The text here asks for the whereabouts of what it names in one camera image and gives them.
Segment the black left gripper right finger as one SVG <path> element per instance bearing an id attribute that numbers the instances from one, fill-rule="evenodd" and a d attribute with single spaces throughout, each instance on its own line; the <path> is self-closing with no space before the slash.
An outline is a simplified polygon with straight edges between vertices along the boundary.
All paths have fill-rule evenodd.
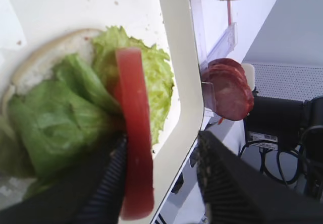
<path id="1" fill-rule="evenodd" d="M 322 223 L 322 204 L 263 176 L 209 131 L 198 133 L 197 179 L 210 223 Z"/>

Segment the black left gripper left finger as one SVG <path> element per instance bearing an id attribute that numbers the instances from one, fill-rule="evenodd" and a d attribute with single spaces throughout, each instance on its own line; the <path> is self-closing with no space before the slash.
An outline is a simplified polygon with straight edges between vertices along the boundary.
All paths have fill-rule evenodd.
<path id="1" fill-rule="evenodd" d="M 125 192 L 127 137 L 100 143 L 47 190 L 1 211 L 1 223 L 118 223 Z"/>

